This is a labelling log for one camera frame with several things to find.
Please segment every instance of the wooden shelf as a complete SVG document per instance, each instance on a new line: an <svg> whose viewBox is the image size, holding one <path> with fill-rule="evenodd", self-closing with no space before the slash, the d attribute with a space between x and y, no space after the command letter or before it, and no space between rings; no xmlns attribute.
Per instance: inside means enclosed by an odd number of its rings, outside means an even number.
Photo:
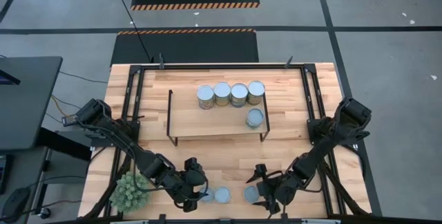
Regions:
<svg viewBox="0 0 442 224"><path fill-rule="evenodd" d="M260 109L265 118L257 129L246 126L247 114ZM267 133L270 131L265 95L255 106L246 103L241 108L231 104L201 109L193 89L169 90L167 133L170 138Z"/></svg>

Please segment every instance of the wooden table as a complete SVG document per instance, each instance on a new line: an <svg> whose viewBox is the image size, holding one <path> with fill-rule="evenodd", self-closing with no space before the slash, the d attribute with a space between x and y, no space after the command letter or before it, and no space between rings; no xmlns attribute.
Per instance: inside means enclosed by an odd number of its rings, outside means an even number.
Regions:
<svg viewBox="0 0 442 224"><path fill-rule="evenodd" d="M128 79L129 64L114 65L109 77L105 102L112 107L113 118L120 118ZM316 64L317 75L327 115L333 115L342 95L332 63ZM169 89L183 87L196 88L201 84L227 81L230 85L260 80L266 86L267 106L271 130L264 142L259 142L257 134L204 136L187 138L174 147L166 136L167 103ZM318 106L314 96L311 76L308 77L315 116ZM283 69L247 70L180 70L146 71L139 115L141 120L139 144L155 153L166 156L177 170L183 169L184 161L195 156L203 166L212 189L225 186L231 190L228 204L198 203L198 209L184 213L173 205L166 192L153 192L149 204L136 212L125 214L125 219L158 219L166 214L171 219L198 218L267 218L269 213L263 207L253 206L242 196L248 185L245 181L253 175L256 164L265 163L269 171L285 170L292 160L311 149L306 127L308 118L305 93L300 71ZM109 182L114 156L114 148L107 148L98 155L89 167L79 216L86 214L98 201ZM367 192L356 155L336 147L336 163L340 180L356 202L370 211ZM330 194L334 212L338 212L336 195L332 186ZM309 189L319 189L318 176L312 180ZM296 192L293 202L287 206L289 218L326 217L323 195L321 193Z"/></svg>

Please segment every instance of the tin can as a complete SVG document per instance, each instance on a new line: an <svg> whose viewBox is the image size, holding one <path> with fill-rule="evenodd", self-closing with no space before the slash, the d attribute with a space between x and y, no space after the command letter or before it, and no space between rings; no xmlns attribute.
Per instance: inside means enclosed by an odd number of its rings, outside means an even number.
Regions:
<svg viewBox="0 0 442 224"><path fill-rule="evenodd" d="M264 114L260 109L252 109L247 114L246 125L250 129L257 129L264 120Z"/></svg>
<svg viewBox="0 0 442 224"><path fill-rule="evenodd" d="M215 103L218 106L226 106L230 102L230 86L226 82L219 82L213 89L215 92Z"/></svg>
<svg viewBox="0 0 442 224"><path fill-rule="evenodd" d="M262 95L264 95L265 86L262 82L254 81L249 84L249 94L247 95L247 102L250 105L257 105L261 102Z"/></svg>
<svg viewBox="0 0 442 224"><path fill-rule="evenodd" d="M211 109L215 104L213 99L213 89L210 86L204 85L198 88L196 96L198 97L198 104L202 109Z"/></svg>
<svg viewBox="0 0 442 224"><path fill-rule="evenodd" d="M234 107L243 107L246 104L247 99L247 86L243 83L237 83L232 86L232 92L230 97L230 103Z"/></svg>

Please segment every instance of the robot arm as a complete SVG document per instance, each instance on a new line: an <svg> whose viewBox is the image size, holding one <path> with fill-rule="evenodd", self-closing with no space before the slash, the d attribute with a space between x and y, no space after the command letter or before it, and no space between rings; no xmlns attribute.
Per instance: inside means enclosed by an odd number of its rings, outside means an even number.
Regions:
<svg viewBox="0 0 442 224"><path fill-rule="evenodd" d="M91 100L69 120L64 119L65 126L77 124L99 132L134 160L141 175L156 188L141 189L134 181L138 190L147 192L164 189L175 205L185 212L197 209L197 201L206 196L205 193L193 192L195 186L207 183L202 166L197 163L196 158L189 158L184 162L184 171L176 171L172 162L162 154L144 150L134 142L130 137L129 124L122 119L113 120L111 108L105 102Z"/></svg>
<svg viewBox="0 0 442 224"><path fill-rule="evenodd" d="M279 201L284 206L294 199L297 189L305 189L314 177L316 168L323 170L331 179L337 191L343 196L343 200L349 205L355 214L367 214L358 207L351 196L345 191L339 180L324 162L324 157L338 144L355 143L357 140L369 135L363 129L371 119L371 111L353 98L345 98L338 106L333 118L325 117L317 124L307 121L307 126L312 130L310 139L317 139L313 149L297 157L282 173L275 171L266 174L265 165L256 165L254 175L247 181L262 179L257 183L258 192L264 196L265 201L255 203L276 214L280 211Z"/></svg>

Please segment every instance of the black desk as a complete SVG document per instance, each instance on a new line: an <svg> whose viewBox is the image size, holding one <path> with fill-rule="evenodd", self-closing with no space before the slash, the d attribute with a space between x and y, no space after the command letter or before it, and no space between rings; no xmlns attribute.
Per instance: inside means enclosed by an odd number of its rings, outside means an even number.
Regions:
<svg viewBox="0 0 442 224"><path fill-rule="evenodd" d="M43 179L51 149L90 160L87 146L41 127L62 60L61 57L0 59L1 70L21 81L20 85L0 85L0 153L14 156L0 207L15 189ZM41 206L44 195L36 189L40 190L41 184L32 187L25 211ZM19 222L25 223L27 219L28 214L23 215Z"/></svg>

